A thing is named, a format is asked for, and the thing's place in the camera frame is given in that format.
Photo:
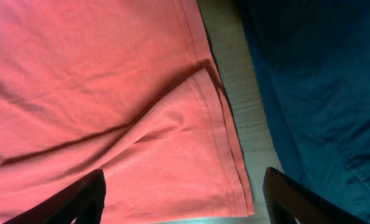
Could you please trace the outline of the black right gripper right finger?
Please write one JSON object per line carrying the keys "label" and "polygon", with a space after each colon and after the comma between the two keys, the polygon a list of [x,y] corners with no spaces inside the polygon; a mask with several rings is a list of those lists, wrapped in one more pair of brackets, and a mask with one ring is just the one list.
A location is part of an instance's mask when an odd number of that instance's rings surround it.
{"label": "black right gripper right finger", "polygon": [[272,224],[366,224],[273,167],[262,190]]}

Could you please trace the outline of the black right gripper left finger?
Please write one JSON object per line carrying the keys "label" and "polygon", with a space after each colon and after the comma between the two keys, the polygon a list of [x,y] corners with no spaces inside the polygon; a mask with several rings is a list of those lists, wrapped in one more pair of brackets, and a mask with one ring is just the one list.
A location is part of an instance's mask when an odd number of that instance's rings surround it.
{"label": "black right gripper left finger", "polygon": [[100,224],[105,197],[104,173],[96,169],[4,224]]}

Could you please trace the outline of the red orange t-shirt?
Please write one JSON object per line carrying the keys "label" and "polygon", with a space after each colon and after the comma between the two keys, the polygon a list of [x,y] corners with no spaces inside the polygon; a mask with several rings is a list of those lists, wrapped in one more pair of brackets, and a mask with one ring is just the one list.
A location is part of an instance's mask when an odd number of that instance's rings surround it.
{"label": "red orange t-shirt", "polygon": [[0,0],[0,223],[95,169],[103,223],[253,214],[196,1]]}

